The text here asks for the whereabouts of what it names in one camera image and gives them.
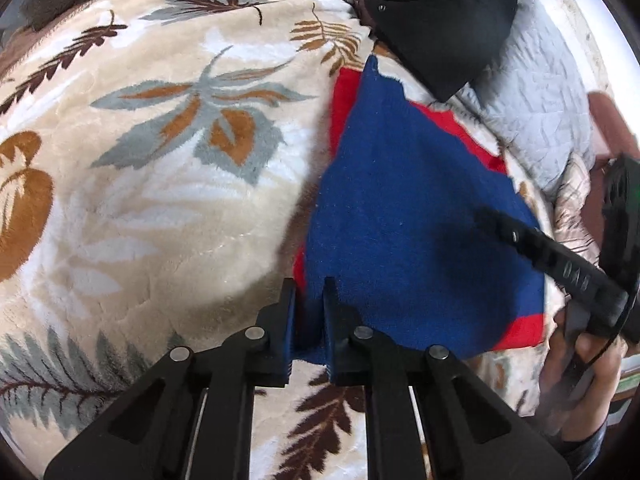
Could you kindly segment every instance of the gray leaf print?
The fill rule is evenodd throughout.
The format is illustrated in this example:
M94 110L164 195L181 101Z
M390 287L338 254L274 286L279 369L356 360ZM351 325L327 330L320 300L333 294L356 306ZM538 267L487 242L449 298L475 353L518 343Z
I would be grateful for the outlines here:
M94 102L93 106L110 110L136 110L174 99L177 105L134 126L92 166L139 169L198 135L194 156L255 186L282 141L280 129L256 105L275 108L311 97L281 83L264 82L287 63L211 75L216 61L230 48L214 57L196 81L147 81Z
M207 16L209 14L219 14L230 10L240 10L253 8L256 10L259 25L262 24L262 11L258 6L273 2L267 0L165 0L169 7L155 10L143 20L162 21L163 25L181 22Z
M184 344L174 333L167 347L177 341ZM0 428L11 438L9 417L19 416L45 427L52 418L65 436L71 429L81 431L151 366L131 343L121 356L102 333L95 355L97 365L72 338L65 351L52 328L46 349L30 334L23 344L5 336L0 346Z

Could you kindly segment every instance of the leaf pattern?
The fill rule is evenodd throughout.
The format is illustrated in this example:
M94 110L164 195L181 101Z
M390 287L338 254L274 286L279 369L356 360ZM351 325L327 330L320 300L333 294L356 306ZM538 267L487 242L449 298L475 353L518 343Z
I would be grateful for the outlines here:
M9 335L0 344L0 428L9 433L9 418L19 416L34 426L49 427L53 418L66 437L82 431L152 363L132 344L120 354L100 332L95 362L71 337L66 349L55 330L47 333L46 349L29 333L18 342ZM167 351L184 344L174 333Z
M143 259L159 253L145 232L174 230L200 217L185 204L193 197L182 187L171 200L161 195L184 182L184 171L169 164L127 168L106 185L88 175L68 197L58 197L38 245L17 273L42 322L60 326L56 320L99 315L106 296L131 290L118 270L132 265L140 272Z
M23 98L25 92L33 94L46 78L51 81L56 74L58 68L66 70L71 65L76 56L83 57L92 46L101 46L104 44L105 38L113 38L118 35L119 30L127 28L127 25L119 25L114 23L115 14L112 10L111 23L103 27L92 27L85 30L74 42L66 47L65 50L57 54L52 59L41 65L41 67L31 74L27 81L19 84L14 93L9 95L7 99L0 105L0 116L6 114L13 104L18 104Z
M12 135L0 144L0 282L29 258L47 224L53 181L31 161L42 145L36 132Z
M312 470L322 473L327 455L340 453L336 426L351 434L351 419L346 407L364 413L361 387L333 386L326 371L308 384L320 388L296 408L296 412L308 415L289 433L288 438L295 442L282 452L283 460L274 480L310 480Z
M343 66L362 70L363 64L357 54L360 37L343 23L323 22L316 14L316 4L313 4L311 13L315 20L297 22L290 32L293 34L291 41L305 41L298 47L298 51L318 50L328 46L320 64L333 60L329 76L333 76Z
M219 14L230 10L255 9L258 13L258 24L262 25L262 11L259 6L272 4L267 0L165 0L169 7L155 10L143 20L161 21L163 25L190 20L209 14Z
M222 50L197 81L146 81L92 103L109 110L136 110L181 98L168 113L137 124L93 164L142 168L201 135L194 156L253 186L282 140L280 129L255 105L269 108L309 99L280 83L260 82L287 65L248 68L211 76Z

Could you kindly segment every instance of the red cloth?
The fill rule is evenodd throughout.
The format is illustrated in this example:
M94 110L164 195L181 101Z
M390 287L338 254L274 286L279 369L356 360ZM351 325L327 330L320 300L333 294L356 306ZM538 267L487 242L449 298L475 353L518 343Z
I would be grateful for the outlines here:
M358 86L362 72L343 68L338 74L334 86L334 95L331 110L331 125L329 128L329 149L332 158L338 151L340 137L344 131L349 113L356 102ZM500 156L492 155L480 146L455 119L453 112L435 112L424 105L412 102L418 110L426 115L433 123L448 134L459 138L470 153L488 170L507 174L507 167ZM304 246L300 247L293 263L293 278L301 291L306 288L305 268L304 268ZM509 348L523 348L530 346L532 340L536 340L539 334L543 333L544 316L534 315L521 317L514 321L508 328L503 338L493 348L493 350L506 350Z

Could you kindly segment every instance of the orange leaf print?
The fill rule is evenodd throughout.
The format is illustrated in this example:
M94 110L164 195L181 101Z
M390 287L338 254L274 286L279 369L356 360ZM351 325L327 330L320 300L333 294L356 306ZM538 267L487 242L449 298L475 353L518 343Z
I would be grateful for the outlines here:
M318 40L309 41L308 43L305 43L304 45L300 46L298 48L298 52L300 52L300 50L317 50L318 48L326 44L327 41L328 40L323 40L322 38L319 38Z
M191 84L159 86L137 94L123 95L121 96L121 99L155 99L157 97L169 97L181 94L185 90L191 88L191 86Z
M250 69L250 70L239 70L237 72L229 72L226 74L222 74L216 76L216 80L224 83L226 81L254 81L257 79L262 79L267 77L268 75L273 74L280 70L284 65L274 66L272 68L258 68L258 69Z
M271 106L277 106L281 101L290 102L288 96L284 95L281 92L277 92L275 90L249 90L248 92L243 92L241 94L229 95L229 96L216 96L216 99L219 101L232 101L237 102L243 99L251 99L251 98L259 98L266 101Z
M306 41L298 47L298 52L318 50L330 44L331 49L324 53L320 61L320 64L324 64L334 60L329 69L329 76L334 75L343 66L362 69L363 64L357 54L362 38L352 33L344 23L323 22L316 14L316 4L313 4L311 13L316 19L314 22L297 22L295 28L290 31L290 34L298 34L293 36L291 41Z
M27 261L49 218L53 181L30 168L41 143L35 132L20 132L0 144L0 282Z
M331 77L332 75L334 75L336 72L338 72L338 70L341 69L341 67L344 65L344 61L342 60L341 57L339 57L334 64L331 65L331 69L329 70L329 77Z
M524 203L527 204L529 209L531 209L531 212L533 213L533 215L537 218L538 205L536 204L536 200L530 195L529 189L527 189L527 184L525 184L524 181L520 183L520 187L518 188L518 194L522 197L522 199L524 200Z
M291 41L305 41L310 40L311 38L315 38L317 36L316 33L313 34L303 34L302 36L294 36L291 38Z
M164 148L175 137L180 135L193 122L198 110L200 110L200 97L196 94L189 100L186 109L176 115L167 126L160 130L160 137L164 140L158 150Z
M376 54L376 56L388 57L389 59L398 61L398 57L389 50L385 43L380 40L376 41L376 44L373 47L373 53Z
M338 50L338 48L335 46L335 43L334 43L334 46L331 47L331 50L326 54L324 54L324 57L320 61L320 64L324 63L325 61L329 61L335 55L336 50Z
M249 112L231 108L224 108L221 113L231 126L235 139L229 140L216 120L211 127L209 143L225 152L238 166L242 166L254 148L254 118Z
M498 375L495 378L494 390L501 391L507 384L507 372L500 363L496 365L496 369L498 370Z
M14 162L14 156L16 155L16 148L21 155L24 156L26 165L31 164L33 157L40 149L42 141L40 136L36 132L26 131L15 134L10 137L12 142L7 139L0 144L0 155L4 155L8 160Z

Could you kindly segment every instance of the gray quilted pillow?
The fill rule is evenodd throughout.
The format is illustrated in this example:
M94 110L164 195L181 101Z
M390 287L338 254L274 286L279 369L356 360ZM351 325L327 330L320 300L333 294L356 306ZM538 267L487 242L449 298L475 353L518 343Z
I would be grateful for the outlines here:
M500 138L550 200L571 152L590 168L591 123L575 59L539 0L518 0L494 63L458 97Z

